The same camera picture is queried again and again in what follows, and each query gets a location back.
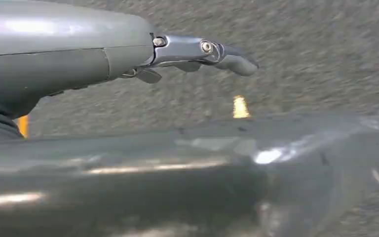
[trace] road surface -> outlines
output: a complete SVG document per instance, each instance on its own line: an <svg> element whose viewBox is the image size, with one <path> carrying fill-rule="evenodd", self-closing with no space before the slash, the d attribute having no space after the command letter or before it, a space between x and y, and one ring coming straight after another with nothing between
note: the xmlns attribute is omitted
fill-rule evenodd
<svg viewBox="0 0 379 237"><path fill-rule="evenodd" d="M379 0L59 0L143 16L160 29L235 44L257 58L249 78L161 70L155 85L121 79L43 99L32 136L122 132L232 116L348 110L379 116ZM379 237L379 192L324 237Z"/></svg>

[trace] asphalt road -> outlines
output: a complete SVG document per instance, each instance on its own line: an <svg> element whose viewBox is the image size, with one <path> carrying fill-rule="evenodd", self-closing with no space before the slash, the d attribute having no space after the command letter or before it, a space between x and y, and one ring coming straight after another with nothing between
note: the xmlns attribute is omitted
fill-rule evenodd
<svg viewBox="0 0 379 237"><path fill-rule="evenodd" d="M121 132L231 117L243 95L252 115L348 110L379 116L379 0L60 0L143 16L160 29L244 48L249 78L162 70L155 85L122 79L43 99L31 135ZM379 237L379 192L325 237Z"/></svg>

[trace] yellow road marking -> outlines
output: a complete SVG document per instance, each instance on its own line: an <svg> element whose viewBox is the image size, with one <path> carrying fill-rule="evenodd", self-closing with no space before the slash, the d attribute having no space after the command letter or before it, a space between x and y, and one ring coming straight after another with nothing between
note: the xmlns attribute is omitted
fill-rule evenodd
<svg viewBox="0 0 379 237"><path fill-rule="evenodd" d="M20 129L20 133L24 137L28 137L28 115L22 116L18 119L18 127Z"/></svg>
<svg viewBox="0 0 379 237"><path fill-rule="evenodd" d="M236 95L233 98L233 118L241 119L250 117L248 106L246 105L245 98L241 95Z"/></svg>

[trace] hex bolt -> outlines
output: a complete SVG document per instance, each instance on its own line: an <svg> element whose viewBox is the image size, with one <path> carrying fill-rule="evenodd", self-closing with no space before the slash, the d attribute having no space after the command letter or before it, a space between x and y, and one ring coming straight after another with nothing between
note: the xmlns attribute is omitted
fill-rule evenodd
<svg viewBox="0 0 379 237"><path fill-rule="evenodd" d="M208 42L206 40L203 40L201 42L201 49L203 50L204 53L210 54L210 53L213 52L214 48L213 48L213 45L210 42Z"/></svg>
<svg viewBox="0 0 379 237"><path fill-rule="evenodd" d="M165 46L166 45L166 40L164 38L161 38L161 37L156 37L156 38L153 39L153 45L155 47Z"/></svg>

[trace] bolt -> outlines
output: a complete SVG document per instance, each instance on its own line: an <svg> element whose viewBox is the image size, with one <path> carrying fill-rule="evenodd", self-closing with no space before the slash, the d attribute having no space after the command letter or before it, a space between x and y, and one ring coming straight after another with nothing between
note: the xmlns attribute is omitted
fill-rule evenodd
<svg viewBox="0 0 379 237"><path fill-rule="evenodd" d="M166 45L166 41L164 38L157 37L153 39L153 45L156 47L162 47Z"/></svg>
<svg viewBox="0 0 379 237"><path fill-rule="evenodd" d="M210 42L203 40L201 42L201 49L203 50L204 53L210 54L213 52L213 46Z"/></svg>

